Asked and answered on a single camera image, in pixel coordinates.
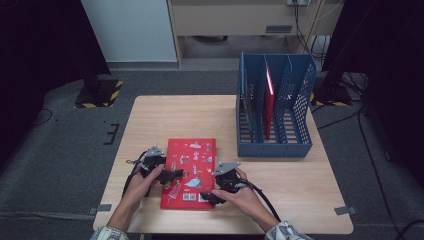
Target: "sleeve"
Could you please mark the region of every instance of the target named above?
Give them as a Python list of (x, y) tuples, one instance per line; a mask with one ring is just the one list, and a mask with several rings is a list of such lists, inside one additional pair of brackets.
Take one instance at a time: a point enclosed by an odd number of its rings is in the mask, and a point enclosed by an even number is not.
[(266, 234), (265, 240), (313, 240), (299, 233), (289, 222), (284, 221), (272, 227)]
[(90, 240), (129, 240), (127, 234), (124, 232), (111, 228), (111, 227), (99, 227), (94, 231)]

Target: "light wood tabletop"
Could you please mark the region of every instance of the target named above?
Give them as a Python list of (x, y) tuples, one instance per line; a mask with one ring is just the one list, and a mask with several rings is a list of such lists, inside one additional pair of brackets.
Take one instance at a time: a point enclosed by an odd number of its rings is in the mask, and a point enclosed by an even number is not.
[[(135, 100), (100, 204), (94, 228), (106, 225), (118, 205), (133, 165), (143, 151), (156, 145), (165, 153), (170, 138), (215, 138), (217, 162), (241, 162), (249, 181), (263, 190), (282, 220), (306, 234), (349, 234), (348, 214), (335, 208), (345, 203), (312, 114), (307, 125), (313, 146), (305, 158), (239, 158), (235, 95), (140, 96)], [(156, 184), (134, 214), (129, 232), (185, 234), (262, 234), (253, 220), (231, 203), (213, 210), (164, 210), (162, 185)]]

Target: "black and yellow hazard tape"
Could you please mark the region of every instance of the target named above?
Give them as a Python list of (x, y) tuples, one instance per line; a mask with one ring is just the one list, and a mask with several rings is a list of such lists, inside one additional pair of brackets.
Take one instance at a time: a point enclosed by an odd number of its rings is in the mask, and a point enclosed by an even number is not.
[(96, 107), (110, 107), (115, 103), (116, 98), (118, 97), (119, 91), (121, 90), (123, 81), (117, 81), (116, 85), (110, 95), (110, 98), (107, 102), (83, 102), (79, 104), (75, 104), (77, 108), (96, 108)]
[(314, 93), (311, 93), (311, 105), (313, 106), (322, 106), (322, 105), (327, 105), (327, 106), (351, 106), (352, 102), (350, 101), (322, 101), (322, 100), (317, 100), (315, 98)]

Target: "white wall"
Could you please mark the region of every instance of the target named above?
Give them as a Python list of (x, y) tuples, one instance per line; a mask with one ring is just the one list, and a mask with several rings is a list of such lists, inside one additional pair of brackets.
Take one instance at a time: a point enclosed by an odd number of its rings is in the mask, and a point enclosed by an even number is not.
[(166, 0), (82, 0), (107, 62), (176, 62)]

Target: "red book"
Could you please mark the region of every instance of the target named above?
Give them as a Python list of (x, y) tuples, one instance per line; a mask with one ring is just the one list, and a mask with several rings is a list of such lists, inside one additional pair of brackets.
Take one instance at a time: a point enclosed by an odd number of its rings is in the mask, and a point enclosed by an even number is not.
[(266, 87), (263, 119), (265, 122), (265, 137), (267, 140), (271, 136), (272, 114), (274, 112), (274, 86), (272, 84), (271, 73), (268, 64), (266, 64)]
[(169, 139), (166, 170), (184, 169), (183, 177), (164, 184), (160, 207), (164, 209), (212, 209), (200, 192), (215, 187), (216, 140), (214, 138)]

